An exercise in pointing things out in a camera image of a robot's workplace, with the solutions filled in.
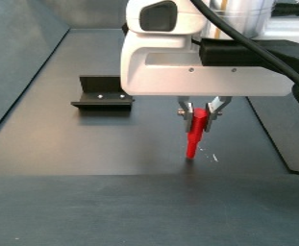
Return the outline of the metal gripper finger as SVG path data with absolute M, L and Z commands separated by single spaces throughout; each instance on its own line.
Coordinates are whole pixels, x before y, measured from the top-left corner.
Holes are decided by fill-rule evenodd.
M 178 102 L 181 106 L 178 109 L 178 115 L 184 118 L 185 131 L 188 133 L 190 132 L 192 129 L 193 115 L 194 115 L 194 107 L 189 99 L 190 99 L 189 96 L 178 97 Z
M 206 110 L 209 112 L 208 126 L 205 131 L 209 132 L 214 121 L 222 114 L 224 108 L 232 102 L 232 96 L 218 96 L 208 105 Z

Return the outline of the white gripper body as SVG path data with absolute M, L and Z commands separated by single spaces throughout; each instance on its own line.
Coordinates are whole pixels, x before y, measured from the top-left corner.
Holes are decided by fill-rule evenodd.
M 130 0 L 121 84 L 132 95 L 285 96 L 292 81 L 258 66 L 208 66 L 201 41 L 233 40 L 192 0 Z

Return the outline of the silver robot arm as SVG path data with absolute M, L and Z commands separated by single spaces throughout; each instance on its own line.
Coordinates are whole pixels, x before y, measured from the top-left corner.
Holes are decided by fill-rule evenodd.
M 130 0 L 121 85 L 132 95 L 180 98 L 185 127 L 200 124 L 192 96 L 212 96 L 206 127 L 236 96 L 299 103 L 299 1 Z

